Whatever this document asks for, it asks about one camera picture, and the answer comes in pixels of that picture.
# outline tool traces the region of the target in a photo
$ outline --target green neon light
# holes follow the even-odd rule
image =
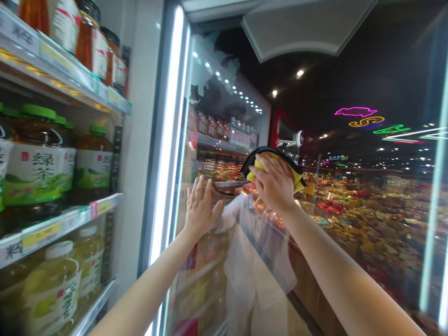
[[[388,128],[383,128],[382,130],[373,131],[375,134],[385,134],[385,133],[396,133],[396,132],[403,132],[403,131],[409,131],[410,128],[402,128],[403,125],[396,125]]]

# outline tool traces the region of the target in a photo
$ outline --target pink neon light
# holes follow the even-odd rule
[[[357,114],[353,114],[353,113],[346,113],[345,111],[349,111],[349,110],[353,110],[353,109],[358,109],[358,110],[367,110],[367,111],[358,111],[358,113]],[[365,118],[365,117],[368,117],[368,116],[370,116],[370,115],[372,115],[372,114],[374,114],[374,113],[376,113],[376,112],[378,112],[378,110],[371,110],[370,108],[368,108],[368,107],[351,107],[351,108],[348,108],[348,109],[346,109],[346,108],[342,108],[342,109],[340,109],[339,111],[337,111],[336,113],[335,113],[335,115],[338,115],[338,114],[342,114],[342,115],[349,115],[349,116],[352,116],[352,117],[363,117],[363,118]]]

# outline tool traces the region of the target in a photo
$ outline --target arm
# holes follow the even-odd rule
[[[271,156],[250,167],[257,191],[281,215],[330,306],[350,336],[422,335],[401,307],[294,202],[289,166]]]
[[[185,227],[93,329],[91,336],[141,336],[146,333],[185,259],[222,211],[222,201],[211,211],[211,182],[207,181],[203,192],[201,176],[196,178],[193,189],[188,188]]]

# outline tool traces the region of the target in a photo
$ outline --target yellow neon light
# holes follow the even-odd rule
[[[385,119],[383,117],[368,117],[368,118],[364,118],[361,119],[360,121],[352,121],[351,123],[349,123],[349,126],[352,127],[363,127],[363,126],[367,126],[368,124],[378,124],[380,122],[383,122]]]

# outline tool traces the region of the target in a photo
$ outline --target yellow cloth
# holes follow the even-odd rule
[[[278,156],[278,155],[276,155],[276,154],[274,154],[274,153],[269,153],[269,154],[272,155],[272,156],[273,156],[274,158],[276,158],[277,160],[279,159],[279,156]],[[257,159],[255,159],[254,166],[255,166],[256,168],[258,168],[258,169],[260,169],[260,170],[266,172],[265,169],[264,169],[264,167],[261,165],[261,163],[260,163]],[[296,193],[297,191],[302,190],[302,189],[304,188],[304,186],[303,186],[303,184],[302,184],[302,182],[301,182],[302,175],[299,174],[299,173],[297,173],[294,169],[292,169],[292,167],[291,167],[290,165],[288,165],[288,166],[289,166],[289,168],[291,169],[291,171],[292,171],[292,173],[293,173],[293,178],[294,178],[294,193]],[[255,175],[253,174],[253,172],[249,172],[249,174],[247,174],[247,178],[246,178],[246,179],[247,179],[248,181],[253,181],[253,180],[255,180]]]

